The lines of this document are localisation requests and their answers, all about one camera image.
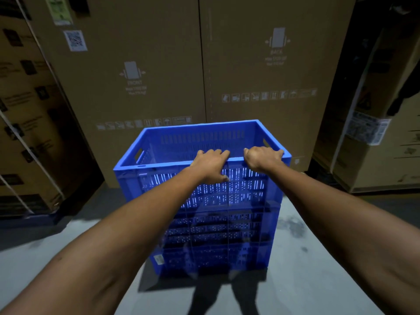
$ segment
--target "large brown cardboard box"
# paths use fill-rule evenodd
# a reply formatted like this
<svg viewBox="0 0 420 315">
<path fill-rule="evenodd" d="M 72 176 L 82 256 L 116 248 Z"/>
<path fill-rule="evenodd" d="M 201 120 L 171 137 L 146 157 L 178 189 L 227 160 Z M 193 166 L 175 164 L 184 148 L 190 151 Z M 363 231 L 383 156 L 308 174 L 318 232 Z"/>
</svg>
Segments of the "large brown cardboard box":
<svg viewBox="0 0 420 315">
<path fill-rule="evenodd" d="M 71 25 L 56 26 L 45 0 L 24 0 L 107 184 L 118 187 L 113 167 L 143 127 L 206 121 L 198 0 L 86 0 L 76 11 L 63 1 Z"/>
<path fill-rule="evenodd" d="M 0 13 L 0 215 L 50 213 L 92 159 L 17 4 Z"/>
<path fill-rule="evenodd" d="M 200 0 L 207 121 L 259 119 L 307 170 L 355 0 Z"/>
<path fill-rule="evenodd" d="M 353 97 L 328 102 L 314 158 L 347 191 L 420 187 L 419 58 L 420 24 L 405 15 L 382 31 L 355 109 Z"/>
</svg>

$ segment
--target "barcode label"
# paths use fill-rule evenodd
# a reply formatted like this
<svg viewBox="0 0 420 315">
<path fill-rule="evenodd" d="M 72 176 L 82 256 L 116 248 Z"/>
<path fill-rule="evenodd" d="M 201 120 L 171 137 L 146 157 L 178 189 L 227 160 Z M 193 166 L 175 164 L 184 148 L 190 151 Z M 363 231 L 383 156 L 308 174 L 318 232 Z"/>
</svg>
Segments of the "barcode label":
<svg viewBox="0 0 420 315">
<path fill-rule="evenodd" d="M 80 30 L 63 31 L 67 40 L 68 47 L 72 52 L 87 51 L 83 33 Z"/>
<path fill-rule="evenodd" d="M 378 146 L 390 122 L 391 119 L 379 119 L 354 111 L 346 135 L 369 146 Z"/>
<path fill-rule="evenodd" d="M 156 261 L 156 263 L 158 265 L 165 264 L 165 260 L 163 259 L 163 255 L 162 254 L 155 255 L 154 258 L 155 258 L 155 261 Z"/>
</svg>

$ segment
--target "person's right arm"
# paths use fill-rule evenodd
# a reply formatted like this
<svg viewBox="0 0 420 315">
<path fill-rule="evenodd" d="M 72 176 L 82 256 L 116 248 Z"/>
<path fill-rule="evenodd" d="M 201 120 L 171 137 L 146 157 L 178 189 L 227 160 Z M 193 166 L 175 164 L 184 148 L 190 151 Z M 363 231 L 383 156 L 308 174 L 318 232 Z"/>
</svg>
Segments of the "person's right arm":
<svg viewBox="0 0 420 315">
<path fill-rule="evenodd" d="M 266 147 L 244 150 L 248 166 L 283 190 L 311 231 L 383 312 L 420 314 L 420 230 L 290 169 L 282 155 Z"/>
</svg>

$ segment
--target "person's left arm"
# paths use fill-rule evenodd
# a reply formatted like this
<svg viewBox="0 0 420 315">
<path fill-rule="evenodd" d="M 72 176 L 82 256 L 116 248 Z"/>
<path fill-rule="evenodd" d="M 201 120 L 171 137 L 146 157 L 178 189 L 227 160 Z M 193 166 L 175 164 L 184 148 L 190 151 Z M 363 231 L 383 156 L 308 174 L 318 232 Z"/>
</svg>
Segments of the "person's left arm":
<svg viewBox="0 0 420 315">
<path fill-rule="evenodd" d="M 192 191 L 228 181 L 221 175 L 228 157 L 227 150 L 199 151 L 190 167 L 73 240 L 0 314 L 113 314 Z"/>
</svg>

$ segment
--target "hand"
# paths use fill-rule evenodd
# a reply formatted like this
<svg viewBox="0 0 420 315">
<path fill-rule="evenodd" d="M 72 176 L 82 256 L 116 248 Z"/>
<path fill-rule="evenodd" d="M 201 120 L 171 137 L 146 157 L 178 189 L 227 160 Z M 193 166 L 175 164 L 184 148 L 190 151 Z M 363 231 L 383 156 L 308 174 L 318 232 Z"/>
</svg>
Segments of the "hand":
<svg viewBox="0 0 420 315">
<path fill-rule="evenodd" d="M 244 149 L 244 159 L 249 169 L 266 175 L 278 165 L 284 165 L 281 161 L 284 151 L 274 151 L 273 148 L 252 147 Z"/>
<path fill-rule="evenodd" d="M 220 172 L 222 171 L 226 160 L 229 158 L 230 153 L 229 150 L 222 152 L 220 149 L 210 149 L 206 153 L 199 150 L 190 167 L 195 169 L 202 176 L 201 182 L 204 184 L 228 182 L 229 177 L 222 175 Z"/>
</svg>

